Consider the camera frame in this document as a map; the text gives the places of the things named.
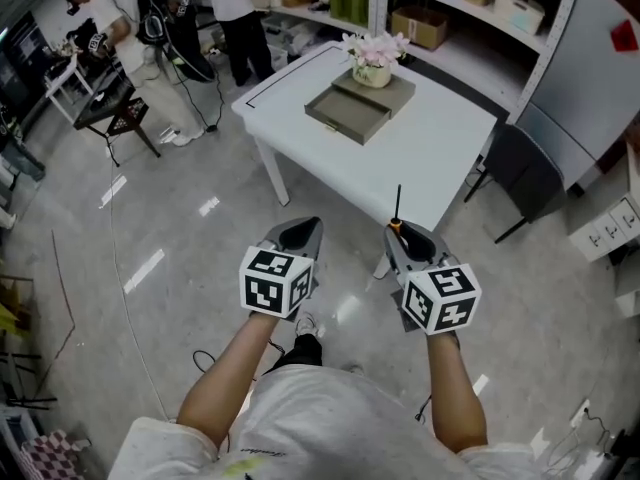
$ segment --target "white shelf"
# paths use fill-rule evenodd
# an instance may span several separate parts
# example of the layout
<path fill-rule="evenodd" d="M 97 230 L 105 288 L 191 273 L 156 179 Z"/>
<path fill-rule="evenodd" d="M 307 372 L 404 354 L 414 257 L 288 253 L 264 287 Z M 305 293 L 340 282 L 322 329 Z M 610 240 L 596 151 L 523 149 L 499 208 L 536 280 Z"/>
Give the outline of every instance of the white shelf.
<path fill-rule="evenodd" d="M 280 14 L 288 14 L 289 16 L 304 18 L 305 20 L 317 21 L 318 23 L 324 23 L 325 25 L 341 28 L 342 30 L 346 30 L 347 32 L 354 34 L 366 34 L 369 32 L 365 27 L 361 27 L 360 25 L 354 25 L 347 21 L 336 20 L 335 18 L 332 18 L 328 12 L 312 12 L 306 7 L 271 7 L 269 10 Z"/>
<path fill-rule="evenodd" d="M 449 73 L 509 112 L 529 79 L 521 66 L 463 33 L 447 38 L 434 51 L 410 44 L 407 53 Z"/>
<path fill-rule="evenodd" d="M 507 20 L 502 19 L 500 16 L 494 14 L 493 12 L 493 4 L 487 5 L 486 7 L 480 7 L 479 5 L 474 5 L 471 2 L 467 2 L 466 0 L 436 0 L 450 7 L 454 7 L 466 14 L 469 14 L 479 20 L 488 23 L 496 27 L 499 30 L 502 30 L 506 34 L 509 34 L 511 37 L 517 39 L 522 44 L 527 45 L 532 50 L 541 53 L 544 50 L 545 43 L 547 42 L 547 38 L 545 35 L 535 35 L 527 34 L 524 30 L 519 29 L 515 25 L 512 25 Z"/>

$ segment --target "beige pants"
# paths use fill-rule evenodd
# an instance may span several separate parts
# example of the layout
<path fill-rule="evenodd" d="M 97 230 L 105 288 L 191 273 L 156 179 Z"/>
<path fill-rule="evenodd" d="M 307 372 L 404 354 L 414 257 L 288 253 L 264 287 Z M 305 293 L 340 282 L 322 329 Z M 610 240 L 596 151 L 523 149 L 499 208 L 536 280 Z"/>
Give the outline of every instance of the beige pants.
<path fill-rule="evenodd" d="M 182 135 L 194 137 L 200 134 L 202 123 L 194 114 L 191 103 L 185 101 L 176 91 L 165 73 L 171 73 L 173 67 L 165 61 L 164 71 L 155 64 L 145 64 L 127 76 L 136 87 L 143 101 L 164 116 L 171 127 Z"/>

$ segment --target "checkered cloth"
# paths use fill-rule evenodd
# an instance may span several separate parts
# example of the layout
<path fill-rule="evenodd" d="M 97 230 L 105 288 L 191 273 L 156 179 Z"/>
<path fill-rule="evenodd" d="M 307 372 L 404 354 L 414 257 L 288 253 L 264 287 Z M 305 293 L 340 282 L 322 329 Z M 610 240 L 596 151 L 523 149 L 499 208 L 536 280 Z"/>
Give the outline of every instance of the checkered cloth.
<path fill-rule="evenodd" d="M 29 480 L 84 480 L 76 471 L 75 452 L 90 446 L 88 441 L 73 444 L 62 430 L 22 444 L 20 464 Z"/>

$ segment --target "cabinet drawer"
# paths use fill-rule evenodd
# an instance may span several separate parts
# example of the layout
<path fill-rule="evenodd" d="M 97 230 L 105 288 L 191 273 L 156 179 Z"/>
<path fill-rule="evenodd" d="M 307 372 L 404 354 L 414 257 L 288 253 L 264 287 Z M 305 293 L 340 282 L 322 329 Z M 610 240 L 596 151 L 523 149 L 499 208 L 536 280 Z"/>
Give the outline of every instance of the cabinet drawer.
<path fill-rule="evenodd" d="M 607 242 L 611 250 L 617 249 L 628 241 L 627 236 L 622 232 L 620 226 L 618 226 L 616 221 L 613 220 L 613 217 L 608 213 L 594 220 L 593 225 L 604 241 Z"/>
<path fill-rule="evenodd" d="M 569 236 L 571 243 L 575 245 L 589 261 L 597 260 L 608 253 L 611 248 L 605 242 L 593 224 L 587 224 Z"/>
<path fill-rule="evenodd" d="M 640 219 L 629 201 L 623 199 L 609 213 L 629 240 L 640 235 Z"/>

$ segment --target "white table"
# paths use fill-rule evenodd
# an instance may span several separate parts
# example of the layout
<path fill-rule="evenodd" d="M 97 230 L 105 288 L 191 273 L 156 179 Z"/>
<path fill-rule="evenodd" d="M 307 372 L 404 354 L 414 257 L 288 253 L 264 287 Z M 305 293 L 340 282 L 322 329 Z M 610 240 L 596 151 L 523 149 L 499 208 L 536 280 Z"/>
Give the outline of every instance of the white table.
<path fill-rule="evenodd" d="M 402 110 L 361 146 L 304 112 L 304 105 L 351 66 L 326 43 L 236 100 L 233 111 L 255 138 L 280 203 L 289 195 L 274 150 L 289 157 L 378 223 L 393 217 L 433 230 L 473 167 L 496 118 L 409 69 L 394 73 L 416 86 Z"/>
<path fill-rule="evenodd" d="M 78 56 L 75 53 L 71 58 L 71 62 L 66 67 L 66 69 L 60 74 L 60 76 L 58 76 L 54 80 L 49 80 L 47 77 L 45 77 L 45 83 L 47 87 L 49 87 L 49 89 L 47 89 L 47 92 L 45 93 L 45 96 L 51 100 L 51 102 L 58 108 L 58 110 L 62 113 L 62 115 L 66 117 L 71 124 L 74 123 L 75 119 L 72 118 L 69 115 L 69 113 L 64 109 L 64 107 L 56 99 L 55 94 L 59 90 L 60 92 L 62 92 L 64 97 L 67 99 L 67 101 L 71 105 L 73 105 L 73 100 L 71 99 L 67 91 L 65 91 L 64 88 L 62 87 L 62 84 L 64 84 L 67 80 L 69 80 L 69 78 L 71 78 L 72 75 L 76 75 L 76 77 L 78 78 L 78 80 L 80 80 L 80 83 L 84 86 L 87 92 L 93 95 L 93 89 L 84 79 L 84 77 L 82 76 L 82 73 L 80 73 L 80 71 L 78 70 Z"/>

